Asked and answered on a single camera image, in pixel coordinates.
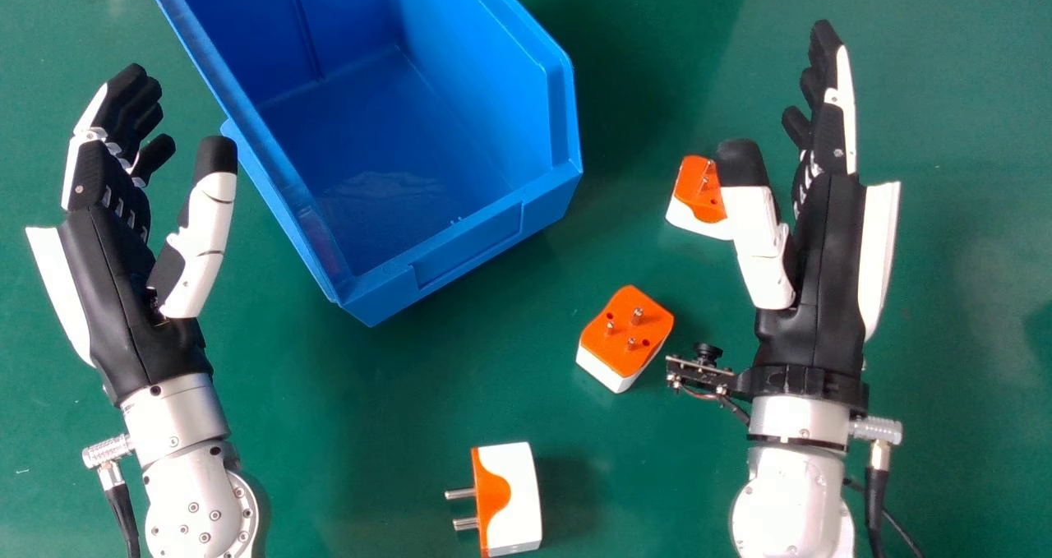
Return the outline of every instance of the blue plastic storage bin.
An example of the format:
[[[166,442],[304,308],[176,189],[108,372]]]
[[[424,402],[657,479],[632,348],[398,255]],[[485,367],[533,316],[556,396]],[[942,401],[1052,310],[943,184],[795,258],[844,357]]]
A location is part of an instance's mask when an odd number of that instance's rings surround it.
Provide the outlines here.
[[[157,0],[325,295],[375,325],[559,220],[566,54],[517,0]]]

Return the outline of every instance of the green table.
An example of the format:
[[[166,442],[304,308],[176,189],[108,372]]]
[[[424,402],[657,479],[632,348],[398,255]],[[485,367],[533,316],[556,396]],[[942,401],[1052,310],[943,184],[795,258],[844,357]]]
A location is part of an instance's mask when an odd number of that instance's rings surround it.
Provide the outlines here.
[[[852,49],[863,180],[904,183],[867,348],[872,412],[906,424],[889,506],[931,556],[1048,554],[1052,0],[522,1],[576,67],[587,173],[548,232],[367,330],[324,299],[242,183],[202,323],[235,441],[272,505],[268,555],[474,556],[474,536],[449,525],[470,509],[442,491],[470,483],[470,446],[529,440],[541,555],[731,556],[737,421],[673,397],[660,363],[615,397],[573,352],[634,283],[676,314],[666,351],[703,339],[748,365],[732,247],[663,214],[681,157],[732,136],[758,141],[786,194],[795,152],[778,117],[802,103],[822,17]],[[0,556],[120,556],[79,454],[123,424],[61,333],[22,227],[60,220],[72,124],[129,61],[161,79],[162,128],[182,145],[151,185],[158,236],[222,114],[153,0],[0,0]]]

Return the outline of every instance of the bin bottom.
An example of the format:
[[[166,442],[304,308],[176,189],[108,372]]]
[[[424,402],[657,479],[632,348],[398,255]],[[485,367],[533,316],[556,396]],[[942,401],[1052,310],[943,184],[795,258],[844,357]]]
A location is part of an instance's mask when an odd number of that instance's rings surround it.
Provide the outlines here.
[[[355,275],[511,192],[397,48],[271,101],[261,114]]]

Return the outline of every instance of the orange and white plug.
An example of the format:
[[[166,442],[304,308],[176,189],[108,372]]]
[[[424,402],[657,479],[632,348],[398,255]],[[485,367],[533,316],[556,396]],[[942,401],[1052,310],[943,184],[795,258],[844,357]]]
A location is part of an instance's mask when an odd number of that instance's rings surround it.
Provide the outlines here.
[[[578,364],[621,394],[653,360],[673,322],[672,314],[642,291],[623,286],[581,333]]]
[[[482,556],[541,546],[541,495],[529,443],[471,450],[474,487],[446,491],[446,500],[474,498],[476,516],[453,519],[458,532],[479,530]]]
[[[733,239],[720,192],[716,162],[700,156],[683,158],[665,220],[710,238]]]

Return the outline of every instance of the robotic arm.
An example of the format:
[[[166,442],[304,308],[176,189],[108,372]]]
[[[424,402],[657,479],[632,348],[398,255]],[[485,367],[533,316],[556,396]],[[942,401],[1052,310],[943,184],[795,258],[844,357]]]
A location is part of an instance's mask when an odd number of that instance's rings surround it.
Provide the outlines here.
[[[815,23],[809,57],[801,88],[811,116],[790,106],[782,117],[800,150],[791,233],[752,141],[726,141],[714,161],[704,160],[716,177],[697,186],[709,191],[704,199],[681,185],[699,176],[681,171],[669,220],[733,240],[756,306],[760,347],[752,366],[733,374],[716,366],[722,351],[700,345],[692,361],[668,358],[668,381],[742,416],[732,398],[752,403],[749,480],[731,514],[739,555],[854,555],[854,525],[841,492],[844,456],[855,437],[872,443],[866,522],[881,557],[884,487],[902,425],[868,416],[863,344],[876,328],[887,293],[899,184],[858,181],[851,66],[830,23]],[[720,205],[722,215],[708,211],[709,222],[673,215],[700,201]],[[723,222],[719,231],[713,220]]]
[[[197,321],[226,247],[237,150],[222,137],[201,142],[179,230],[155,259],[144,188],[175,142],[159,135],[140,144],[163,117],[160,98],[160,84],[136,64],[99,88],[69,141],[65,220],[26,235],[66,336],[127,425],[82,457],[98,472],[128,555],[140,555],[139,533],[118,462],[134,453],[154,556],[251,556],[259,502],[227,440]]]

